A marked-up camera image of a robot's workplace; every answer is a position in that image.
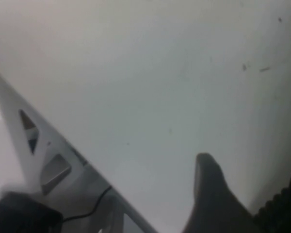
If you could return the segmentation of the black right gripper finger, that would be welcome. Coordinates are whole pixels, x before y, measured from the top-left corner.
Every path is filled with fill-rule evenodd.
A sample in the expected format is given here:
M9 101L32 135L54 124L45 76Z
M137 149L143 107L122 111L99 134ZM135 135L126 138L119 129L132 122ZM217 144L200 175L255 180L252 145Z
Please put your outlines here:
M262 232L229 189L220 165L208 153L196 156L194 205L183 232Z

